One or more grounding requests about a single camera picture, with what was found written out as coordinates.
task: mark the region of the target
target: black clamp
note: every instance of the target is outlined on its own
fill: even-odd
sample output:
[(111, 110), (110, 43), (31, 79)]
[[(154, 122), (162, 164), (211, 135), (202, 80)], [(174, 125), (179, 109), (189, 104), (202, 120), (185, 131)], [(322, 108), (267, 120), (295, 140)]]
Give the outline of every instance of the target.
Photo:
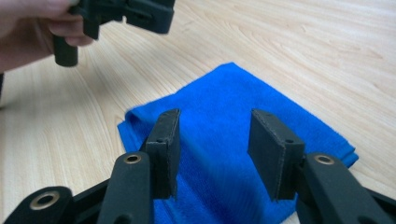
[(298, 194), (301, 223), (396, 223), (396, 201), (363, 188), (337, 158), (304, 154), (304, 142), (270, 113), (252, 110), (248, 154), (271, 200)]
[(162, 113), (139, 151), (117, 158), (111, 177), (72, 196), (49, 187), (26, 197), (5, 224), (142, 223), (153, 221), (153, 200), (177, 194), (178, 109)]
[[(167, 34), (174, 15), (175, 0), (81, 0), (70, 8), (71, 14), (81, 15), (84, 34), (99, 38), (99, 26), (109, 21), (122, 21), (157, 33)], [(69, 46), (63, 37), (53, 38), (55, 62), (61, 66), (78, 63), (78, 48)]]

